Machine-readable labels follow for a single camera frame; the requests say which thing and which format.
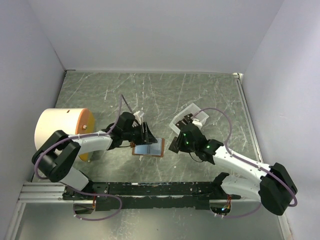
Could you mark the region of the brown leather card holder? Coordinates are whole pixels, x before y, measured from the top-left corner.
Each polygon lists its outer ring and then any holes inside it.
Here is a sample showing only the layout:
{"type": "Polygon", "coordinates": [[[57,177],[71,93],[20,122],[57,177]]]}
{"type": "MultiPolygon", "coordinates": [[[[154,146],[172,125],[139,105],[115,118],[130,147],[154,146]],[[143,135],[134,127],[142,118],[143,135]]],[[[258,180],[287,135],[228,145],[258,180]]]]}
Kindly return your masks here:
{"type": "Polygon", "coordinates": [[[146,145],[135,145],[132,148],[132,155],[134,156],[152,156],[162,158],[165,151],[165,139],[157,138],[156,143],[146,145]]]}

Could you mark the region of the white card tray box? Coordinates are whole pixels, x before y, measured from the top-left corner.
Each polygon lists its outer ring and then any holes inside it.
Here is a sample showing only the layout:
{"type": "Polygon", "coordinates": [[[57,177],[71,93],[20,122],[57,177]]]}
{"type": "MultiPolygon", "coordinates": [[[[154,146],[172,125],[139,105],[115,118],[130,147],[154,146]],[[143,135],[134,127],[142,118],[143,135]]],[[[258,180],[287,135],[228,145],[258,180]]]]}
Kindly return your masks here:
{"type": "Polygon", "coordinates": [[[200,112],[200,108],[195,104],[191,103],[177,115],[175,115],[172,121],[169,123],[169,127],[177,134],[180,134],[182,127],[187,124],[194,124],[201,129],[209,116],[204,112],[200,112]]]}

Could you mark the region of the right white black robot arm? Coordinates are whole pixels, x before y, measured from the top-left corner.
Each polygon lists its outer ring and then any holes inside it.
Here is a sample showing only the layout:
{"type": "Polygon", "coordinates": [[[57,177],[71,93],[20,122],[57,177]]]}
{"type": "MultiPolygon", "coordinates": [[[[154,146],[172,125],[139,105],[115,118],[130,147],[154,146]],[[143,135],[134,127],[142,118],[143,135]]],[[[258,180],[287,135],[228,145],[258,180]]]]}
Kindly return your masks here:
{"type": "Polygon", "coordinates": [[[227,176],[214,184],[212,193],[216,198],[238,195],[255,199],[269,212],[281,216],[296,196],[298,189],[282,164],[268,165],[243,155],[236,157],[222,142],[207,139],[192,123],[177,123],[172,130],[177,136],[169,146],[170,151],[194,153],[203,162],[228,168],[243,177],[227,176]]]}

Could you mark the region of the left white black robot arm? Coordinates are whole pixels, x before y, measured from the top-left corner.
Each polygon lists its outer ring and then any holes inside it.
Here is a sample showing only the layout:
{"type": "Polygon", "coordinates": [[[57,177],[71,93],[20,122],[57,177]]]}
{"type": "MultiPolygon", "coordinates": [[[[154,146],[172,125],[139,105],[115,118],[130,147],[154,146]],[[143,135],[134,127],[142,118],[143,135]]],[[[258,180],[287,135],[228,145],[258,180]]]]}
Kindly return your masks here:
{"type": "Polygon", "coordinates": [[[52,183],[70,186],[83,200],[89,199],[94,188],[89,177],[73,167],[76,158],[86,153],[113,150],[124,141],[135,146],[158,142],[145,121],[138,123],[134,114],[123,112],[114,123],[97,132],[75,135],[56,130],[32,156],[34,172],[42,172],[52,183]]]}

